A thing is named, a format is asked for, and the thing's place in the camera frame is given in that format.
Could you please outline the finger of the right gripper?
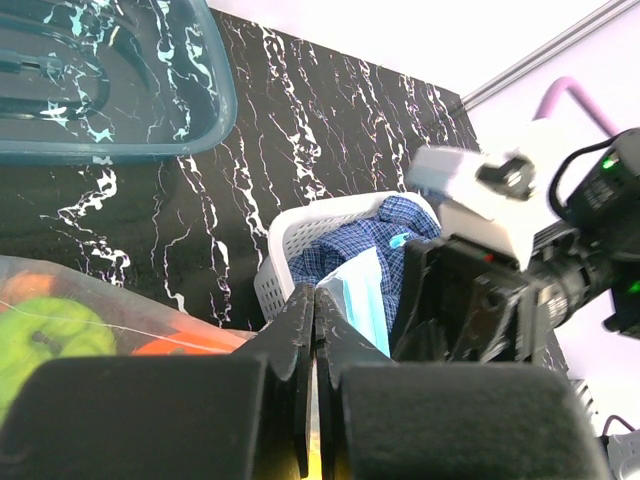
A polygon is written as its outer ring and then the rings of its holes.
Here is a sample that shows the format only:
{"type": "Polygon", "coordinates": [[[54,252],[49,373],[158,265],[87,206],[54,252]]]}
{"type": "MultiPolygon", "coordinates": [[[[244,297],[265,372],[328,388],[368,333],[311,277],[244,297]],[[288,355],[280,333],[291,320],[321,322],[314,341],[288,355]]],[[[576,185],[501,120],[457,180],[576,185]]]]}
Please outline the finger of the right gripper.
{"type": "Polygon", "coordinates": [[[448,285],[449,270],[440,257],[449,250],[470,259],[480,246],[465,239],[411,240],[404,246],[404,270],[397,314],[390,334],[391,358],[396,362],[450,361],[454,339],[438,319],[448,285]]]}

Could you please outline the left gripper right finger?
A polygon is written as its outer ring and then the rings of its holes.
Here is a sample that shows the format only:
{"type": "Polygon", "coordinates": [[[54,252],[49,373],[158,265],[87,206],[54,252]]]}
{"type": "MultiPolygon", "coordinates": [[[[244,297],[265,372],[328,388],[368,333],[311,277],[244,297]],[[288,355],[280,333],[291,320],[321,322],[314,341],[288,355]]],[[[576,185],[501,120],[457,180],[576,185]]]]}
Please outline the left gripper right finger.
{"type": "Polygon", "coordinates": [[[327,479],[607,479],[569,383],[516,363],[396,363],[317,291],[327,479]]]}

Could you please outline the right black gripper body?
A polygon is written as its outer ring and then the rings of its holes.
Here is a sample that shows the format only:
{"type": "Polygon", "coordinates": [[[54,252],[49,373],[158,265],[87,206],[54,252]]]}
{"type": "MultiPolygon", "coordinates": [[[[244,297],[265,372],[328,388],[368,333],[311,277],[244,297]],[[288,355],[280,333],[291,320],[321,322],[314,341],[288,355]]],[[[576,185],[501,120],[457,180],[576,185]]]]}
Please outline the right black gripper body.
{"type": "Polygon", "coordinates": [[[535,235],[524,270],[459,235],[429,262],[434,345],[453,362],[539,362],[547,334],[610,286],[609,258],[567,224],[535,235]]]}

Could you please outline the clear zip top bag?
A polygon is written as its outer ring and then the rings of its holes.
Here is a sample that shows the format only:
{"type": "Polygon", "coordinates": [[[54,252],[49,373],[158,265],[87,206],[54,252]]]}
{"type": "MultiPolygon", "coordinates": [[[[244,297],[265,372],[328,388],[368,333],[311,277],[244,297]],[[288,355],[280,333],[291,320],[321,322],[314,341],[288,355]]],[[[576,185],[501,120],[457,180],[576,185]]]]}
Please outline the clear zip top bag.
{"type": "Polygon", "coordinates": [[[1,365],[66,357],[225,354],[262,336],[227,330],[42,260],[1,258],[1,365]]]}

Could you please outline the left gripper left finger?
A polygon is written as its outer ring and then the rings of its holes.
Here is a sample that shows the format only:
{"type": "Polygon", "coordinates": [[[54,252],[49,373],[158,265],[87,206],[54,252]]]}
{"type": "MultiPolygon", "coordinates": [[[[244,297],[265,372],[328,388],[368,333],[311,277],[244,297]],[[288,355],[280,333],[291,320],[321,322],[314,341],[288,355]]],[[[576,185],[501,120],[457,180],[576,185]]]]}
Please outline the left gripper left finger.
{"type": "Polygon", "coordinates": [[[5,479],[302,479],[314,290],[227,355],[53,360],[1,428],[5,479]]]}

